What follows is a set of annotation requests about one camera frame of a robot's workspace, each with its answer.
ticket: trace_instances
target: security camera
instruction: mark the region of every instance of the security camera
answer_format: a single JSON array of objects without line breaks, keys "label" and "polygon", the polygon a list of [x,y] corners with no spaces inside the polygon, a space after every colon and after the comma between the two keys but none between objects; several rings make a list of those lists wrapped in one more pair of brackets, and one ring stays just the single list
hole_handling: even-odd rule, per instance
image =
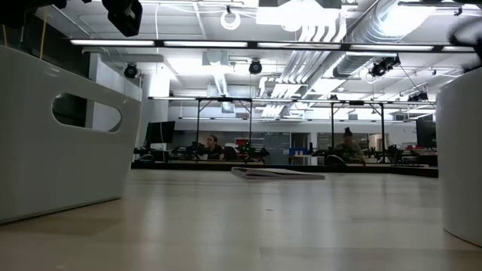
[{"label": "security camera", "polygon": [[[139,34],[142,19],[142,5],[139,0],[102,0],[107,9],[107,18],[126,37]],[[20,28],[33,21],[41,7],[55,5],[63,9],[67,0],[21,0],[8,7],[0,8],[0,24],[11,28]]]},{"label": "security camera", "polygon": [[124,76],[129,79],[134,79],[139,74],[139,70],[135,63],[127,64],[127,68],[124,70]]},{"label": "security camera", "polygon": [[251,65],[249,65],[249,73],[252,75],[259,75],[263,70],[263,66],[259,62],[259,59],[253,59]]}]

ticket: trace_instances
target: computer monitor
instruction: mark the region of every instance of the computer monitor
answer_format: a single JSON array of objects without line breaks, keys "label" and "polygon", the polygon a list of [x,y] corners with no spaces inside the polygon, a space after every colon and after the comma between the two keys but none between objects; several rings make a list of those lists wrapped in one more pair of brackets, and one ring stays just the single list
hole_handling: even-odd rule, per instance
[{"label": "computer monitor", "polygon": [[175,121],[149,123],[145,134],[146,147],[153,143],[172,143]]},{"label": "computer monitor", "polygon": [[437,147],[435,122],[416,120],[416,144],[424,148]]}]

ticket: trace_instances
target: black metal pole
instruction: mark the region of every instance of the black metal pole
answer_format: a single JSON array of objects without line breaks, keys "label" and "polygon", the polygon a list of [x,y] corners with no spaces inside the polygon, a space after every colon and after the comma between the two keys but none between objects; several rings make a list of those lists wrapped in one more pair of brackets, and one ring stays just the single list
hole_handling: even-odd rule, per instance
[{"label": "black metal pole", "polygon": [[196,128],[196,163],[197,163],[197,160],[198,160],[198,157],[197,157],[197,148],[199,147],[199,115],[200,115],[200,111],[201,111],[201,100],[198,99],[197,100],[197,128]]},{"label": "black metal pole", "polygon": [[253,125],[253,101],[250,102],[250,107],[249,107],[249,149],[248,149],[248,155],[251,154],[251,147],[252,147],[252,143],[251,143],[251,133],[252,133],[252,125]]},{"label": "black metal pole", "polygon": [[385,163],[385,113],[383,112],[383,104],[380,104],[382,108],[382,163]]},{"label": "black metal pole", "polygon": [[331,147],[334,149],[334,103],[331,103]]}]

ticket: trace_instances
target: book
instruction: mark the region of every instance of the book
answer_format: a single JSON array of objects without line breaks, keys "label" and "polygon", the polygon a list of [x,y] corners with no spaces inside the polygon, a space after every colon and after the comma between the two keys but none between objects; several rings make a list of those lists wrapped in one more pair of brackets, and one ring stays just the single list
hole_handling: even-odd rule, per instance
[{"label": "book", "polygon": [[286,179],[317,179],[325,180],[325,176],[321,173],[310,172],[297,172],[288,169],[250,169],[243,167],[233,167],[231,173],[241,178],[247,179],[273,179],[273,180],[286,180]]}]

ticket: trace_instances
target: person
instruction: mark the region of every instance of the person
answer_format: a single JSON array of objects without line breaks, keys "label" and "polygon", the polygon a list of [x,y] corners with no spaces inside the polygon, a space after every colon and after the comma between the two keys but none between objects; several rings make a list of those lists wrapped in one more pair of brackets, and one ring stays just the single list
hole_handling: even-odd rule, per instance
[{"label": "person", "polygon": [[345,128],[343,134],[343,141],[335,147],[336,151],[341,153],[341,159],[345,163],[362,163],[363,153],[358,143],[353,141],[353,133],[349,130],[349,127]]},{"label": "person", "polygon": [[218,138],[215,135],[210,135],[206,142],[208,160],[220,160],[223,154],[223,148],[218,145]]}]

